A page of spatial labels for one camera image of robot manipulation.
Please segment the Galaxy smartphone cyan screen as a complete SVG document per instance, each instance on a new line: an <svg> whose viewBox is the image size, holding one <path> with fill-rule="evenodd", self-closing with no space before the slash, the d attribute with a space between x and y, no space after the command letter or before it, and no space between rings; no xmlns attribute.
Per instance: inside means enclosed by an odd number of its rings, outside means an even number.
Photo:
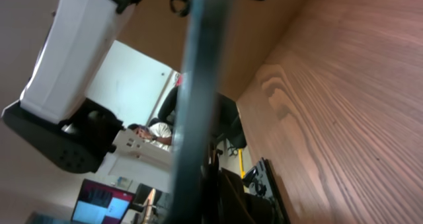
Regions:
<svg viewBox="0 0 423 224"><path fill-rule="evenodd" d="M201 223L203 167L210 145L208 131L194 131L195 117L187 112L213 102L224 57L226 34L234 0L192 0L178 90L172 201L165 223Z"/></svg>

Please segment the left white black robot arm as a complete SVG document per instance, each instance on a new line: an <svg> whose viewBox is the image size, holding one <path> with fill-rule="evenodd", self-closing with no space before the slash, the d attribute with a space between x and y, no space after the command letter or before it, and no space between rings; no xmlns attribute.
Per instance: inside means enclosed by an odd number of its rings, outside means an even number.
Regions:
<svg viewBox="0 0 423 224"><path fill-rule="evenodd" d="M59 0L20 98L2 120L61 170L96 172L116 150L122 122L86 97L116 37L141 0Z"/></svg>

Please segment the seated person in background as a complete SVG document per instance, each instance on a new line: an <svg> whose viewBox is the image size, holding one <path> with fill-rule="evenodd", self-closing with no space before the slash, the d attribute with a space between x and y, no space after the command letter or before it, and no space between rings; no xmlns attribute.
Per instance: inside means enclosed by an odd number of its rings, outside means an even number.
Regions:
<svg viewBox="0 0 423 224"><path fill-rule="evenodd" d="M173 133L170 127L164 122L158 122L149 127L140 124L130 124L128 129L158 148L166 151L171 150Z"/></svg>

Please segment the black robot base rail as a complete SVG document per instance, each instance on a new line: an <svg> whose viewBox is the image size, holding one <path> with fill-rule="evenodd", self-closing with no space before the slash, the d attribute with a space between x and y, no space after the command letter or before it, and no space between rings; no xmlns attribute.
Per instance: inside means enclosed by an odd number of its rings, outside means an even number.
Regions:
<svg viewBox="0 0 423 224"><path fill-rule="evenodd" d="M242 181L249 189L247 211L255 223L291 223L268 159L261 158Z"/></svg>

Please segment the laptop with lit screen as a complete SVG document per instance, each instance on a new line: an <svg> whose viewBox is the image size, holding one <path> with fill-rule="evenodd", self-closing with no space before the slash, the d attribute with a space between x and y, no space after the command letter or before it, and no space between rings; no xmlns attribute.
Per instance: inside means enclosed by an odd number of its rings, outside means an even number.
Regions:
<svg viewBox="0 0 423 224"><path fill-rule="evenodd" d="M33 213L29 224L119 224L133 204L135 194L84 179L70 219Z"/></svg>

